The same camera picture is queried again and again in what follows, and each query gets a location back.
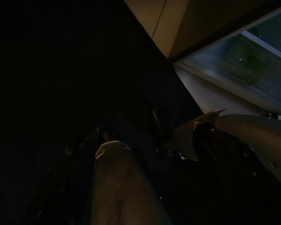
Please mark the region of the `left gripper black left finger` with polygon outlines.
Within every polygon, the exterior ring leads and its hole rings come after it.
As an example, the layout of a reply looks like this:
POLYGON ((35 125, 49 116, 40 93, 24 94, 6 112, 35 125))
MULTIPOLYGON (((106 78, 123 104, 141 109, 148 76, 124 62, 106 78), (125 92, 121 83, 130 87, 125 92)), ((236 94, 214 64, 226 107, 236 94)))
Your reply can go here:
POLYGON ((69 144, 47 171, 25 211, 27 225, 81 225, 92 186, 100 130, 95 128, 69 144))

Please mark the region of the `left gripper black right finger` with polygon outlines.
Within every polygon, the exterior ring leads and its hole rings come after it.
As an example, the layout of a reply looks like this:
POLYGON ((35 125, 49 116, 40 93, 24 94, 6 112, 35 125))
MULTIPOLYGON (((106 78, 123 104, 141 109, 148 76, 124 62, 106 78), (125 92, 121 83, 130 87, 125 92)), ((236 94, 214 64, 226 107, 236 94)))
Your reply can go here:
POLYGON ((199 159, 219 175, 232 224, 277 224, 279 198, 274 182, 246 143, 203 123, 193 133, 193 145, 199 159))

